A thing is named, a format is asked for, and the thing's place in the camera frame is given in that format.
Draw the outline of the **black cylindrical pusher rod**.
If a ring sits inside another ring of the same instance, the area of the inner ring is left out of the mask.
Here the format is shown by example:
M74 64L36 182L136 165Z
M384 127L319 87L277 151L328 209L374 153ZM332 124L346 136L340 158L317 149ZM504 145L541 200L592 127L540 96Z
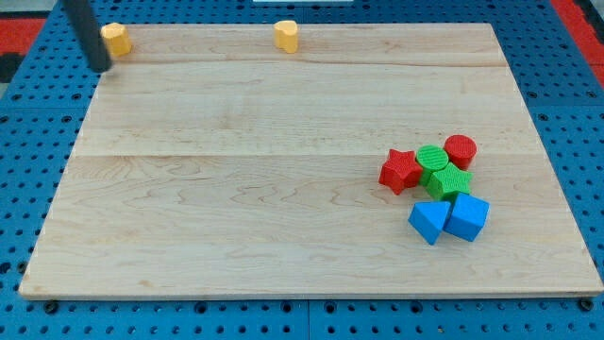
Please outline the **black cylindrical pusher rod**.
M90 2L61 0L61 4L90 69L97 74L107 72L112 66L112 61Z

